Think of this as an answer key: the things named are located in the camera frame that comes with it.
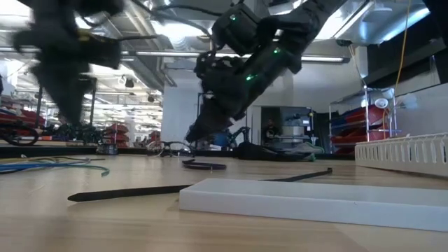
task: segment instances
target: cable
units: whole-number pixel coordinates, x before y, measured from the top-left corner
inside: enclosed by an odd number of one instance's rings
[[[11,137],[10,134],[3,131],[4,129],[11,129],[11,130],[22,130],[27,131],[33,136],[33,139],[30,142],[27,143],[19,143],[16,141],[13,137]],[[25,125],[14,125],[14,124],[0,124],[0,139],[5,140],[8,144],[12,144],[14,146],[33,146],[38,140],[39,140],[39,133],[28,126]]]
[[[398,89],[398,84],[400,83],[400,77],[401,77],[401,71],[403,70],[403,64],[405,62],[405,50],[406,50],[406,40],[407,40],[407,28],[408,27],[408,22],[409,22],[409,16],[411,13],[411,5],[412,5],[412,0],[409,0],[409,3],[407,5],[407,14],[406,14],[406,26],[405,26],[405,34],[403,36],[403,45],[401,48],[401,60],[400,60],[400,67],[398,68],[398,76],[397,76],[397,81],[395,83],[395,88],[394,88],[394,92],[393,92],[393,96],[396,96],[397,93],[397,89]],[[385,121],[385,117],[386,117],[386,109],[384,109],[383,112],[383,130],[385,130],[386,127],[386,121]]]
[[[222,15],[222,13],[216,13],[216,12],[211,11],[211,10],[206,10],[206,9],[199,8],[199,7],[194,7],[194,6],[188,6],[188,5],[185,5],[185,4],[163,5],[163,6],[154,7],[151,10],[152,11],[165,11],[165,10],[172,9],[172,8],[182,8],[182,9],[187,9],[187,10],[192,10],[192,11],[199,11],[199,12],[202,12],[202,13],[205,13],[205,14],[216,16],[216,17],[220,17]]]
[[[134,4],[136,4],[138,7],[144,9],[148,14],[150,14],[150,15],[156,17],[156,18],[162,18],[162,19],[167,19],[167,20],[173,20],[173,21],[180,22],[180,23],[183,23],[183,24],[185,24],[185,25],[190,25],[191,27],[194,27],[194,28],[199,29],[201,32],[204,32],[204,34],[206,34],[206,35],[211,39],[211,42],[212,42],[212,50],[211,50],[210,54],[214,57],[214,55],[215,55],[216,52],[218,51],[218,47],[217,47],[217,45],[216,45],[215,40],[213,39],[213,37],[211,36],[211,34],[209,33],[209,31],[207,31],[207,29],[203,28],[202,26],[200,26],[200,25],[198,25],[198,24],[196,24],[196,23],[194,23],[194,22],[191,22],[191,21],[189,21],[189,20],[185,20],[185,19],[183,19],[183,18],[180,18],[180,17],[176,17],[176,16],[173,16],[173,15],[168,15],[168,14],[166,14],[166,13],[160,13],[160,12],[157,12],[157,11],[152,11],[151,9],[149,9],[148,7],[146,7],[142,2],[140,2],[140,0],[130,0],[130,1],[132,1],[132,2],[133,2]]]
[[[76,162],[60,162],[61,160],[77,160]],[[9,159],[9,160],[19,160],[19,162],[23,161],[23,159]],[[76,159],[72,157],[38,157],[38,158],[30,158],[25,161],[35,161],[37,163],[13,163],[13,164],[0,164],[0,174],[11,174],[14,172],[21,172],[28,169],[36,169],[36,168],[53,168],[53,167],[82,167],[89,169],[100,169],[103,172],[101,176],[107,176],[110,173],[110,169],[105,167],[100,167],[97,165],[88,165],[92,161],[91,159]]]

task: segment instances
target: black cable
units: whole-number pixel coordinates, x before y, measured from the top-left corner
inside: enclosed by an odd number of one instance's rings
[[[189,20],[180,18],[180,17],[176,17],[176,16],[173,16],[173,15],[168,15],[168,14],[162,13],[162,12],[152,11],[148,7],[146,7],[142,2],[140,2],[140,0],[131,0],[131,1],[134,4],[136,4],[138,7],[144,9],[148,14],[150,14],[150,15],[156,17],[156,18],[173,20],[173,21],[180,22],[180,23],[183,23],[185,25],[190,25],[191,27],[199,29],[201,32],[204,32],[204,34],[206,34],[211,39],[211,52],[210,52],[210,54],[214,57],[214,55],[218,51],[218,47],[216,45],[215,40],[213,39],[213,37],[211,36],[209,31],[207,31],[207,29],[203,28],[202,26],[200,26],[200,25],[198,25],[198,24],[196,24],[194,22],[191,22]]]
[[[151,10],[152,11],[165,11],[165,10],[168,10],[171,8],[182,8],[182,9],[187,9],[187,10],[192,10],[192,11],[199,11],[199,12],[202,12],[205,14],[216,16],[216,17],[220,17],[222,15],[222,13],[216,13],[211,10],[206,10],[206,9],[194,7],[194,6],[188,6],[185,4],[170,4],[170,5],[158,6],[158,7],[152,8]]]
[[[12,129],[12,130],[24,130],[31,133],[33,136],[33,140],[29,143],[19,143],[15,141],[14,138],[11,138],[7,132],[2,132],[2,129]],[[0,124],[0,139],[5,140],[8,144],[12,144],[14,146],[25,147],[25,146],[33,146],[39,140],[39,133],[33,128],[24,126],[24,125],[14,125],[14,124]]]

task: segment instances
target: black strap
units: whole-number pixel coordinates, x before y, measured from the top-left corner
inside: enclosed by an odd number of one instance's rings
[[[290,178],[278,178],[278,179],[267,179],[262,181],[278,181],[278,182],[296,182],[302,179],[310,179],[317,176],[322,176],[326,174],[332,174],[333,169],[328,168],[326,171],[315,172],[312,174],[305,174],[294,176]],[[161,195],[168,193],[178,193],[182,189],[190,187],[192,185],[172,185],[172,186],[160,186],[152,188],[132,188],[132,189],[118,189],[118,190],[107,190],[100,192],[80,192],[72,195],[68,200],[72,202],[88,202],[93,200],[109,200],[120,197],[136,197],[136,196],[146,196],[146,195]]]
[[[182,161],[182,164],[187,169],[196,169],[196,170],[202,170],[202,171],[213,171],[213,170],[227,169],[227,166],[224,164],[195,162],[194,159]]]

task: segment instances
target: yellow cable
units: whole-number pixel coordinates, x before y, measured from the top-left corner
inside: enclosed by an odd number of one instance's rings
[[[411,12],[411,5],[412,5],[412,0],[409,0],[409,3],[407,5],[405,35],[403,36],[403,45],[401,48],[400,67],[398,68],[398,76],[397,76],[397,81],[395,83],[393,96],[395,96],[397,93],[398,84],[400,83],[401,71],[403,70],[403,64],[405,62],[405,50],[406,50],[406,40],[407,40],[407,28],[408,28],[407,25],[408,25],[408,21],[409,21],[410,12]],[[384,109],[384,112],[383,112],[383,130],[386,129],[385,116],[386,116],[386,109]],[[386,132],[384,131],[383,134],[384,134],[384,139],[386,139]]]

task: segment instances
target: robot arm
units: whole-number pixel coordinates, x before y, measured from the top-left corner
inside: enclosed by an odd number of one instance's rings
[[[274,15],[259,21],[239,3],[224,13],[213,26],[213,34],[227,39],[227,44],[240,55],[253,53],[244,63],[238,59],[220,59],[213,67],[203,66],[207,56],[199,57],[196,73],[202,80],[204,92],[213,98],[205,99],[195,124],[186,140],[196,141],[232,125],[242,119],[246,109],[276,78],[289,69],[294,74],[302,68],[301,55],[316,38],[326,20],[347,0],[308,0],[286,15]],[[224,31],[217,27],[230,23]],[[241,19],[244,24],[232,21]],[[278,41],[273,41],[277,30],[282,30]]]

